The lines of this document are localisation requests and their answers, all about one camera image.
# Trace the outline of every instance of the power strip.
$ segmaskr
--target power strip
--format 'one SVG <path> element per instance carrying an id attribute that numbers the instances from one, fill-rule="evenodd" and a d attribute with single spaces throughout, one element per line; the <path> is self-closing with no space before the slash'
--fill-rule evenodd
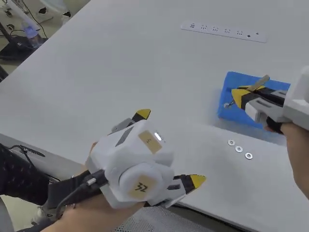
<path id="1" fill-rule="evenodd" d="M 211 35 L 221 35 L 230 38 L 241 40 L 250 40 L 260 43 L 266 43 L 266 35 L 262 32 L 255 30 L 244 30 L 238 28 L 221 27 L 218 25 L 211 25 L 206 23 L 197 23 L 193 21 L 186 21 L 181 25 L 181 29 L 201 32 Z"/>

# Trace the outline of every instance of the washer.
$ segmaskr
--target washer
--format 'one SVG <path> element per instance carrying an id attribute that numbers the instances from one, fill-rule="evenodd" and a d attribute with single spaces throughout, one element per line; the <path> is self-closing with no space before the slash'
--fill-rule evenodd
<path id="1" fill-rule="evenodd" d="M 245 157 L 246 157 L 247 160 L 252 160 L 253 159 L 253 155 L 251 153 L 249 153 L 249 152 L 247 152 L 245 154 Z"/>
<path id="2" fill-rule="evenodd" d="M 241 153 L 242 152 L 242 147 L 241 146 L 236 146 L 235 147 L 235 151 L 238 152 L 238 153 Z"/>
<path id="3" fill-rule="evenodd" d="M 227 141 L 227 144 L 229 144 L 230 146 L 235 146 L 235 141 L 232 140 L 232 139 L 229 139 L 229 140 Z"/>

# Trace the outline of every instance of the blue mat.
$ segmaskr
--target blue mat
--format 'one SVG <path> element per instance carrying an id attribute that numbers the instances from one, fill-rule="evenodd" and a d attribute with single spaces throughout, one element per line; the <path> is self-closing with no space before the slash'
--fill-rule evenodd
<path id="1" fill-rule="evenodd" d="M 228 109 L 225 109 L 223 106 L 224 103 L 231 102 L 233 100 L 231 89 L 237 88 L 238 86 L 253 85 L 258 79 L 260 79 L 260 77 L 249 76 L 238 72 L 228 72 L 225 77 L 220 96 L 219 108 L 217 112 L 218 117 L 246 124 L 252 127 L 262 128 L 262 124 L 254 122 L 249 116 L 246 115 L 245 111 L 239 109 L 236 104 L 230 106 Z M 290 84 L 269 80 L 266 82 L 265 86 L 275 90 L 288 90 Z"/>

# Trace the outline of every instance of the hand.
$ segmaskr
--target hand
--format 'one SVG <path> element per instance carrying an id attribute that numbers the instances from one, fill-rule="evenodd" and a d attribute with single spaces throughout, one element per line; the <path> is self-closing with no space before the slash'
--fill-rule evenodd
<path id="1" fill-rule="evenodd" d="M 294 180 L 309 199 L 309 131 L 293 123 L 284 123 L 281 131 L 286 137 Z"/>
<path id="2" fill-rule="evenodd" d="M 74 209 L 68 208 L 60 220 L 43 232 L 110 232 L 143 206 L 144 203 L 137 203 L 130 208 L 113 209 L 101 194 L 76 204 Z"/>

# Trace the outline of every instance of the water bottle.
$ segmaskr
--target water bottle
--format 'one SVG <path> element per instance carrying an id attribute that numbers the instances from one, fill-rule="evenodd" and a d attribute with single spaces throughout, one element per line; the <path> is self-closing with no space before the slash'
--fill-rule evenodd
<path id="1" fill-rule="evenodd" d="M 25 34 L 33 48 L 37 49 L 43 44 L 43 39 L 39 33 L 27 22 L 22 23 Z"/>

